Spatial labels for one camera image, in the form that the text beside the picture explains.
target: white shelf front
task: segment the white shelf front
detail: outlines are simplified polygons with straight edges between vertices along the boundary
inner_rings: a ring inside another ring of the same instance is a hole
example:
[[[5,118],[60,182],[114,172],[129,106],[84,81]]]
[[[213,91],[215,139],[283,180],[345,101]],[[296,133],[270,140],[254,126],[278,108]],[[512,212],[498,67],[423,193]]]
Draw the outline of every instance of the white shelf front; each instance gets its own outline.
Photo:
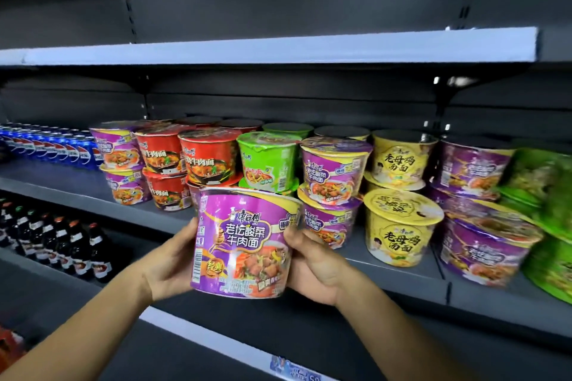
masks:
[[[0,66],[510,63],[537,58],[536,27],[0,50]]]

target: left hand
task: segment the left hand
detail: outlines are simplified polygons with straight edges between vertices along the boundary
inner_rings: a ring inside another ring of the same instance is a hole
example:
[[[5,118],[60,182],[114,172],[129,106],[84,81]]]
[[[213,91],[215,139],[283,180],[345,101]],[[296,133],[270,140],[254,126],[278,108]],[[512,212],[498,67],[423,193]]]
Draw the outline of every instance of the left hand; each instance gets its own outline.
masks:
[[[149,292],[149,304],[192,289],[190,282],[197,223],[197,218],[193,218],[176,235],[121,273],[141,281],[140,284]]]

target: fingers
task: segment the fingers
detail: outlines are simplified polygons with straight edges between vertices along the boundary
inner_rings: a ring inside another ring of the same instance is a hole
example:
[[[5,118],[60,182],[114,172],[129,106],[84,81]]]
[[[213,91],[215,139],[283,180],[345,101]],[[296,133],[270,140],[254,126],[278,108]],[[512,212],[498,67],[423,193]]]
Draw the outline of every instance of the fingers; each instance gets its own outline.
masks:
[[[197,226],[198,219],[195,217],[171,238],[170,244],[175,252],[181,251],[189,242],[195,239],[195,236],[197,236]]]
[[[313,235],[312,231],[308,229],[299,231],[295,226],[289,226],[284,231],[284,239],[288,245],[302,253],[310,262],[321,260],[324,256],[328,255],[329,251],[329,248],[316,242],[313,239],[314,237],[319,238],[317,235]]]

